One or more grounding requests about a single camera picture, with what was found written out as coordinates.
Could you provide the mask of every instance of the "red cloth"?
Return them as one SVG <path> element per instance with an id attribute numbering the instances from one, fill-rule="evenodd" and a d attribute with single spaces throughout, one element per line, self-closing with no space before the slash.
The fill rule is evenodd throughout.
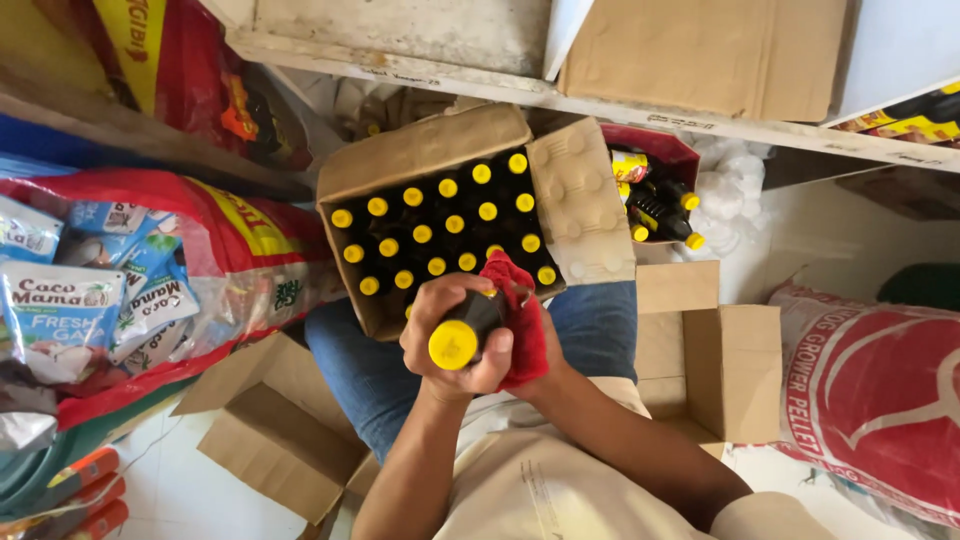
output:
<path id="1" fill-rule="evenodd" d="M 514 353 L 510 371 L 503 378 L 496 391 L 522 386 L 533 379 L 543 377 L 550 366 L 546 363 L 546 341 L 543 337 L 543 325 L 540 321 L 540 304 L 536 298 L 520 307 L 525 295 L 517 294 L 511 282 L 534 290 L 534 279 L 526 270 L 516 266 L 507 254 L 495 251 L 480 275 L 488 278 L 507 298 L 510 313 L 507 315 L 507 328 L 514 333 Z"/>

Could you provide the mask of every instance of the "yellow bottle cap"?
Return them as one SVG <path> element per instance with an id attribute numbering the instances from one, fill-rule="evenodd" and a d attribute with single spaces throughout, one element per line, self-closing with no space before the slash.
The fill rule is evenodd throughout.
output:
<path id="1" fill-rule="evenodd" d="M 458 320 L 443 321 L 430 334 L 427 351 L 433 363 L 441 369 L 463 369 L 477 354 L 480 340 L 467 323 Z"/>
<path id="2" fill-rule="evenodd" d="M 457 181 L 444 178 L 437 186 L 437 190 L 440 191 L 441 196 L 443 196 L 445 199 L 449 199 L 457 194 Z"/>
<path id="3" fill-rule="evenodd" d="M 520 245 L 523 246 L 523 251 L 534 253 L 540 248 L 540 237 L 536 234 L 526 234 L 523 236 L 523 239 L 520 240 Z"/>
<path id="4" fill-rule="evenodd" d="M 423 192 L 415 187 L 407 187 L 403 190 L 403 202 L 408 207 L 418 207 L 423 202 Z"/>
<path id="5" fill-rule="evenodd" d="M 367 210 L 370 212 L 370 214 L 377 217 L 387 215 L 387 209 L 389 207 L 390 206 L 383 197 L 373 197 L 367 202 Z"/>
<path id="6" fill-rule="evenodd" d="M 366 294 L 367 296 L 372 296 L 376 294 L 376 291 L 380 290 L 380 280 L 370 276 L 360 280 L 360 292 Z"/>
<path id="7" fill-rule="evenodd" d="M 693 193 L 684 193 L 684 196 L 680 198 L 680 206 L 684 207 L 685 210 L 693 210 L 700 206 L 700 197 Z"/>
<path id="8" fill-rule="evenodd" d="M 542 266 L 537 271 L 537 280 L 544 285 L 552 285 L 557 280 L 557 271 L 549 266 Z"/>
<path id="9" fill-rule="evenodd" d="M 418 244 L 425 244 L 430 241 L 430 238 L 433 238 L 433 231 L 429 227 L 426 225 L 414 227 L 414 240 L 417 240 Z"/>
<path id="10" fill-rule="evenodd" d="M 493 221 L 496 218 L 496 205 L 494 203 L 484 203 L 480 205 L 477 213 L 480 214 L 480 219 Z"/>
<path id="11" fill-rule="evenodd" d="M 642 242 L 650 236 L 650 230 L 642 225 L 634 225 L 630 228 L 630 238 L 634 242 Z"/>
<path id="12" fill-rule="evenodd" d="M 344 248 L 344 258 L 347 260 L 347 262 L 356 264 L 357 262 L 363 260 L 363 255 L 363 248 L 358 244 L 350 244 Z"/>
<path id="13" fill-rule="evenodd" d="M 516 196 L 516 209 L 528 212 L 534 209 L 534 196 L 530 193 L 520 193 Z"/>
<path id="14" fill-rule="evenodd" d="M 414 284 L 414 273 L 409 270 L 400 270 L 394 276 L 394 285 L 398 289 L 408 289 Z"/>
<path id="15" fill-rule="evenodd" d="M 514 174 L 522 174 L 527 170 L 527 157 L 523 154 L 513 154 L 507 161 L 507 168 Z"/>
<path id="16" fill-rule="evenodd" d="M 700 248 L 704 247 L 704 242 L 706 241 L 707 239 L 704 238 L 702 234 L 693 233 L 686 238 L 684 244 L 686 244 L 686 247 L 690 248 L 691 250 L 699 250 Z"/>
<path id="17" fill-rule="evenodd" d="M 385 238 L 380 242 L 380 255 L 383 257 L 393 257 L 400 251 L 400 243 L 392 238 Z"/>
<path id="18" fill-rule="evenodd" d="M 459 233 L 464 229 L 464 218 L 459 215 L 451 215 L 446 218 L 446 229 L 451 233 Z"/>
<path id="19" fill-rule="evenodd" d="M 460 258 L 457 259 L 457 264 L 460 265 L 461 270 L 464 272 L 469 272 L 470 270 L 476 268 L 477 257 L 473 253 L 464 253 L 460 255 Z"/>
<path id="20" fill-rule="evenodd" d="M 426 271 L 431 276 L 440 276 L 443 272 L 446 272 L 446 261 L 439 257 L 431 258 L 426 263 Z"/>
<path id="21" fill-rule="evenodd" d="M 333 213 L 330 214 L 330 221 L 333 222 L 333 226 L 346 229 L 353 223 L 353 214 L 350 213 L 350 210 L 333 210 Z"/>
<path id="22" fill-rule="evenodd" d="M 492 177 L 492 174 L 490 172 L 490 168 L 484 163 L 480 163 L 479 165 L 475 165 L 473 167 L 474 182 L 478 184 L 486 184 L 487 182 L 490 181 L 491 177 Z"/>

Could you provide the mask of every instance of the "sleeve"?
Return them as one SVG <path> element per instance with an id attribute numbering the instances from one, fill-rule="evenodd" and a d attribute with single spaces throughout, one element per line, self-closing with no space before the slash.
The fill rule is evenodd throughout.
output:
<path id="1" fill-rule="evenodd" d="M 717 540 L 837 540 L 806 508 L 783 493 L 754 493 L 727 505 L 710 528 Z"/>

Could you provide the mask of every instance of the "beige shirt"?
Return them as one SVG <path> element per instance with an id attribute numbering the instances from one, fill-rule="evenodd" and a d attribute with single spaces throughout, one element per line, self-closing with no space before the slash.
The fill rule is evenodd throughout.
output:
<path id="1" fill-rule="evenodd" d="M 590 379 L 649 417 L 636 387 Z M 461 426 L 441 540 L 832 539 L 796 499 L 757 493 L 727 506 L 710 535 L 612 467 L 579 450 L 506 392 L 473 401 Z"/>

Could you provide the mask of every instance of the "hand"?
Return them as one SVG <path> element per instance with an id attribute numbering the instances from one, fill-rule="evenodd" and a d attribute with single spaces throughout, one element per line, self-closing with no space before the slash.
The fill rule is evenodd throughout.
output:
<path id="1" fill-rule="evenodd" d="M 448 274 L 424 283 L 417 292 L 410 320 L 400 336 L 403 363 L 413 373 L 423 376 L 423 384 L 441 402 L 469 402 L 474 394 L 489 394 L 510 369 L 514 333 L 506 328 L 492 331 L 487 336 L 480 361 L 464 369 L 441 369 L 427 352 L 430 334 L 440 325 L 445 313 L 464 301 L 468 289 L 485 291 L 492 288 L 493 282 L 487 278 Z"/>
<path id="2" fill-rule="evenodd" d="M 511 388 L 510 393 L 536 406 L 536 401 L 547 396 L 552 388 L 563 384 L 564 378 L 569 375 L 572 369 L 564 358 L 564 351 L 560 347 L 560 338 L 557 336 L 557 329 L 553 326 L 550 312 L 541 306 L 536 298 L 531 298 L 530 302 L 537 302 L 540 307 L 540 324 L 543 327 L 543 341 L 546 346 L 546 363 L 550 366 L 550 370 L 543 377 L 531 380 L 518 388 Z"/>

